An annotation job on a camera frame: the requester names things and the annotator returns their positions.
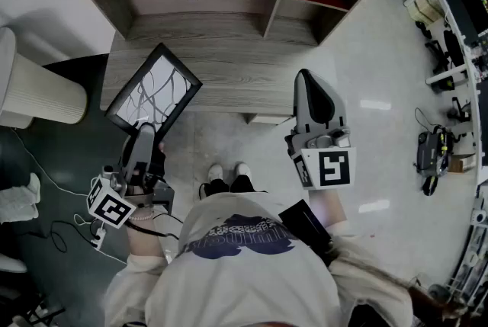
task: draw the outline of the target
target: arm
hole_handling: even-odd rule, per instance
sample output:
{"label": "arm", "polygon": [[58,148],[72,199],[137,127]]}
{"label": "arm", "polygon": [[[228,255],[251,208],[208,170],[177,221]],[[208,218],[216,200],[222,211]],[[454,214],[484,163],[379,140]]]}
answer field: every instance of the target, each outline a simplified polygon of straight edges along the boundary
{"label": "arm", "polygon": [[374,309],[393,327],[412,325],[412,302],[408,292],[376,268],[377,260],[353,236],[337,190],[309,191],[313,213],[332,236],[339,257],[329,266],[344,314],[350,315],[357,300]]}
{"label": "arm", "polygon": [[347,220],[337,190],[314,190],[309,191],[308,195],[313,214],[324,228]]}
{"label": "arm", "polygon": [[[140,209],[134,216],[145,217],[150,210]],[[131,223],[155,230],[152,220]],[[145,322],[144,309],[165,267],[168,265],[157,236],[127,228],[130,255],[127,267],[112,280],[105,295],[105,326],[121,327],[125,323]]]}

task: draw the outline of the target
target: wooden desk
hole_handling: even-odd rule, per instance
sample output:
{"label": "wooden desk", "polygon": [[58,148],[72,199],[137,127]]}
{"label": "wooden desk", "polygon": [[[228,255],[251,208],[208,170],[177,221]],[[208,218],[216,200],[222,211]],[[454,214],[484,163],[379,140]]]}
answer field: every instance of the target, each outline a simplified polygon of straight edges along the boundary
{"label": "wooden desk", "polygon": [[126,40],[115,35],[101,109],[163,42],[203,83],[191,111],[293,113],[294,79],[325,63],[302,21],[276,18],[263,40],[248,14],[176,13],[137,18]]}

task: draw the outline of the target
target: white t-shirt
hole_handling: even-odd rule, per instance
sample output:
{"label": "white t-shirt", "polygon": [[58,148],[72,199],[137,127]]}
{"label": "white t-shirt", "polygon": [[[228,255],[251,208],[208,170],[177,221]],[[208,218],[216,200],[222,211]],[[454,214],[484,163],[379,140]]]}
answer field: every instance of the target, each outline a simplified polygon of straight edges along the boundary
{"label": "white t-shirt", "polygon": [[[128,258],[108,288],[105,325],[338,327],[347,326],[356,304],[368,303],[392,327],[411,326],[405,290],[340,259],[328,269],[263,207],[270,200],[266,193],[222,193],[195,205],[170,265]],[[334,237],[341,254],[371,264],[346,238]]]}

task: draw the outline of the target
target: white floor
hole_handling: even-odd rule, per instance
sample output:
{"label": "white floor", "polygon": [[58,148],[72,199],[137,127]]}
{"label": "white floor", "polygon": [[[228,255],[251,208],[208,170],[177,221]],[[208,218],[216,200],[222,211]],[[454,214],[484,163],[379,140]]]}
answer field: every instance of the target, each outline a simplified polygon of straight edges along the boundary
{"label": "white floor", "polygon": [[[426,274],[443,283],[467,235],[474,174],[440,179],[432,197],[420,191],[413,163],[422,128],[414,109],[442,122],[451,96],[436,96],[425,84],[434,61],[403,1],[363,0],[323,47],[310,52],[321,54],[323,64],[315,70],[347,102],[358,149],[355,186],[340,191],[348,219],[388,271],[407,280]],[[365,107],[371,105],[379,108]],[[215,162],[227,170],[228,180],[237,162],[248,163],[255,188],[278,195],[284,208],[306,197],[283,140],[293,125],[247,125],[239,114],[183,113],[165,139],[166,179],[176,191],[173,214],[188,214]],[[360,213],[361,205],[379,200],[389,208]],[[180,224],[167,216],[157,222],[161,230],[179,231]],[[174,256],[176,241],[164,244]]]}

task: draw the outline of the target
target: black pants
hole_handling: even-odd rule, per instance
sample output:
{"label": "black pants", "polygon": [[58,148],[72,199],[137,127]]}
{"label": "black pants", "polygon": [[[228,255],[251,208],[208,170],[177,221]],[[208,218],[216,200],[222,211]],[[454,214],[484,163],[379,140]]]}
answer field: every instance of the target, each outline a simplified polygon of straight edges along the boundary
{"label": "black pants", "polygon": [[204,187],[207,197],[212,194],[226,193],[228,191],[231,193],[252,193],[255,191],[247,175],[237,177],[230,187],[222,179],[214,179],[211,183],[204,184]]}

